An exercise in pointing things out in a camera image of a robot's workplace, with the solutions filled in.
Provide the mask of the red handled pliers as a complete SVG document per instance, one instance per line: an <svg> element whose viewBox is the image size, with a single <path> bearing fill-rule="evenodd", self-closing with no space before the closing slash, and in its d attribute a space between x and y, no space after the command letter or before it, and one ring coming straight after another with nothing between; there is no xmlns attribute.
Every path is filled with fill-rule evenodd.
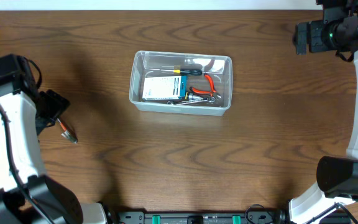
<svg viewBox="0 0 358 224"><path fill-rule="evenodd" d="M221 100L222 96L216 90L214 81L213 81L211 75L205 73L203 75L203 77L205 79L205 83L199 84L196 86L191 86L190 91L197 95L205 95L205 96L209 96L215 100Z"/></svg>

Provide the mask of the thin metal wrench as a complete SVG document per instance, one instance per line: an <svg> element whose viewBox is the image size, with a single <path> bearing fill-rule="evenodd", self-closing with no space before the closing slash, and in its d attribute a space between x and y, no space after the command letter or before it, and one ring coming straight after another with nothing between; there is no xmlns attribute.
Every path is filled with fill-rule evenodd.
<svg viewBox="0 0 358 224"><path fill-rule="evenodd" d="M212 98L195 98L192 100L185 100L185 101L179 101L179 102L168 101L167 104L168 105L192 105L195 103L214 103L215 101L216 101L216 99L214 97L212 97Z"/></svg>

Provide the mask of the blue white cardboard box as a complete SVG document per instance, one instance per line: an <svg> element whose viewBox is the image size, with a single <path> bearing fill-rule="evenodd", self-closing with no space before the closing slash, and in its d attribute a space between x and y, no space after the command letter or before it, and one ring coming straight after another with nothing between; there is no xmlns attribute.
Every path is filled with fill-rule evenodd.
<svg viewBox="0 0 358 224"><path fill-rule="evenodd" d="M146 77L143 100L180 100L186 95L187 76Z"/></svg>

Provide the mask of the small yellow precision screwdriver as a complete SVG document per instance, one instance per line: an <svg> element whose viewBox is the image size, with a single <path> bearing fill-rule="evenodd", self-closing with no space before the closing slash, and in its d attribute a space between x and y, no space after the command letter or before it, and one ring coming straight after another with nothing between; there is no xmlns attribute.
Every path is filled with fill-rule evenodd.
<svg viewBox="0 0 358 224"><path fill-rule="evenodd" d="M175 75L202 76L203 74L200 69L160 69L160 71Z"/></svg>

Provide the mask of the yellow black stubby screwdriver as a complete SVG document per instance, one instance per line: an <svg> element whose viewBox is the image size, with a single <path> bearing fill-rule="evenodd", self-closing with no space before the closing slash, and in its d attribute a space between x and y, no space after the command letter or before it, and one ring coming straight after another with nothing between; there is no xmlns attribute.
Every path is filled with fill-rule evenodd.
<svg viewBox="0 0 358 224"><path fill-rule="evenodd" d="M196 95L194 93L187 92L185 95L186 100L193 100L193 101L202 101L202 100L208 100L207 97L202 97L199 95Z"/></svg>

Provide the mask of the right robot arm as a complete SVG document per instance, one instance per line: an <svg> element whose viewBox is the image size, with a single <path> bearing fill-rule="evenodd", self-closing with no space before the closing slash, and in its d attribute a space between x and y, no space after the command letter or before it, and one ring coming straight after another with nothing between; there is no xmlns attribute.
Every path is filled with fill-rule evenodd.
<svg viewBox="0 0 358 224"><path fill-rule="evenodd" d="M358 0L318 0L323 18L298 23L293 45L296 53L333 51L353 63L356 70L356 102L352 134L346 156L322 157L316 182L288 203L286 214L275 223L357 223L346 208L358 202Z"/></svg>

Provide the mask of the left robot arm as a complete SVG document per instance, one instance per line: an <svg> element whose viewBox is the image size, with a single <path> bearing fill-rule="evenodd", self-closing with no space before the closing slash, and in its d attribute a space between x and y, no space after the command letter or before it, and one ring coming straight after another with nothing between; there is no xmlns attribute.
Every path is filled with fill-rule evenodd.
<svg viewBox="0 0 358 224"><path fill-rule="evenodd" d="M36 132L32 77L0 77L0 223L107 223L100 203L80 203L47 176Z"/></svg>

